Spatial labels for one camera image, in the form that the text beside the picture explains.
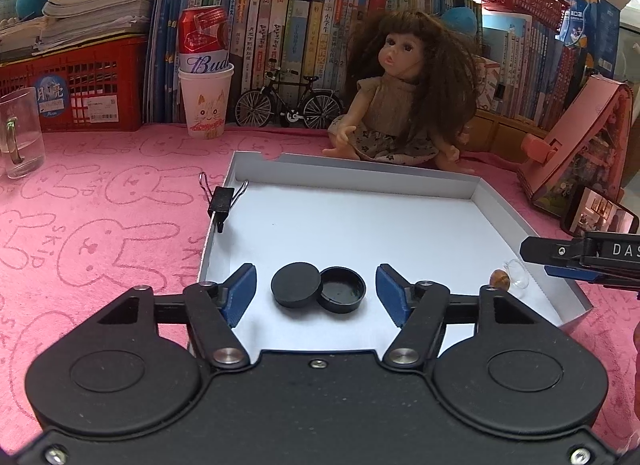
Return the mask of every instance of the blue gripper pad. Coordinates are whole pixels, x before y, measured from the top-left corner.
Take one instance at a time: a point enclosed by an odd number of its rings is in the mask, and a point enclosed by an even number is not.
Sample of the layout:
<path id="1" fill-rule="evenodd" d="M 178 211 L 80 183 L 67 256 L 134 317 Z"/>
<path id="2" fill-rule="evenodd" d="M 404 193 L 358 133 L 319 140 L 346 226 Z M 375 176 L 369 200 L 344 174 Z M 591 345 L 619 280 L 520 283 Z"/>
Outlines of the blue gripper pad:
<path id="1" fill-rule="evenodd" d="M 226 304 L 220 313 L 226 323 L 231 328 L 235 328 L 254 299 L 258 274 L 254 265 L 246 265 L 241 275 L 233 275 L 232 278 L 234 278 L 234 282 L 229 286 Z"/>
<path id="2" fill-rule="evenodd" d="M 376 293 L 391 320 L 398 328 L 402 328 L 409 319 L 411 309 L 406 304 L 402 286 L 398 285 L 382 267 L 376 270 Z"/>
<path id="3" fill-rule="evenodd" d="M 575 281 L 585 281 L 593 283 L 602 276 L 599 271 L 579 270 L 578 268 L 550 267 L 545 265 L 546 275 L 551 277 L 563 277 L 564 279 L 574 279 Z"/>

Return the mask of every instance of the glass mug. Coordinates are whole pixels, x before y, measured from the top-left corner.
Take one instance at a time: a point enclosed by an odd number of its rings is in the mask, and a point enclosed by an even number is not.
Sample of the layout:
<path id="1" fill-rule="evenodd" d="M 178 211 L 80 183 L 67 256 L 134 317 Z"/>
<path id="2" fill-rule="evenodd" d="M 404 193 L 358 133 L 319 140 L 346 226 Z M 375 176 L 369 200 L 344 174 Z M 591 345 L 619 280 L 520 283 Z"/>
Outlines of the glass mug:
<path id="1" fill-rule="evenodd" d="M 35 88 L 0 98 L 0 159 L 9 178 L 21 178 L 44 163 L 44 142 Z"/>

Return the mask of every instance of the paper cup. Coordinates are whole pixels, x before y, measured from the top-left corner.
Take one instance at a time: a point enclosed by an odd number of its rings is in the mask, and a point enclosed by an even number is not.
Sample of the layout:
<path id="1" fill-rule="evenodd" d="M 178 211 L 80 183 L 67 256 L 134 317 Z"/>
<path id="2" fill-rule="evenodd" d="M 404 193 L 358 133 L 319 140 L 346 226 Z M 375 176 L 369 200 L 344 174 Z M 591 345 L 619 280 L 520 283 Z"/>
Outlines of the paper cup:
<path id="1" fill-rule="evenodd" d="M 226 103 L 234 67 L 214 73 L 178 71 L 189 135 L 216 138 L 225 131 Z"/>

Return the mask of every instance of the doll hair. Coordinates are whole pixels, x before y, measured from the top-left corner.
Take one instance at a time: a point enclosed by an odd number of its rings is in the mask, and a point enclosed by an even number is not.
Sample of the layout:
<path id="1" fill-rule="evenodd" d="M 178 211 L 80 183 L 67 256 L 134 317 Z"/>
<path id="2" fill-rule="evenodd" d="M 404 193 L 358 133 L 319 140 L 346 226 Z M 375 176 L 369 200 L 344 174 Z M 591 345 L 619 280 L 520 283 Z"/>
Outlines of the doll hair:
<path id="1" fill-rule="evenodd" d="M 402 146 L 432 126 L 454 144 L 476 113 L 475 45 L 423 12 L 378 12 L 363 23 L 351 39 L 345 82 L 348 100 L 357 93 L 359 80 L 385 73 L 378 52 L 389 34 L 413 34 L 424 44 L 422 71 L 417 80 L 408 81 L 417 85 L 409 120 L 396 142 Z"/>

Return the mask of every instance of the glass handle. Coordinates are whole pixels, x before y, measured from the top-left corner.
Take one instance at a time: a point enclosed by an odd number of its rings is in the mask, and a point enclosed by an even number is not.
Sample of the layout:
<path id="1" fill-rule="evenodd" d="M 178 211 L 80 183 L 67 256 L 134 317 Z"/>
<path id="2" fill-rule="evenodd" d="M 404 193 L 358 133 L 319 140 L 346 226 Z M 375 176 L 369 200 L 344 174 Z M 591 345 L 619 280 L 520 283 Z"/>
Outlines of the glass handle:
<path id="1" fill-rule="evenodd" d="M 6 146 L 9 149 L 9 156 L 14 165 L 24 162 L 18 151 L 18 141 L 15 139 L 15 117 L 6 121 Z"/>

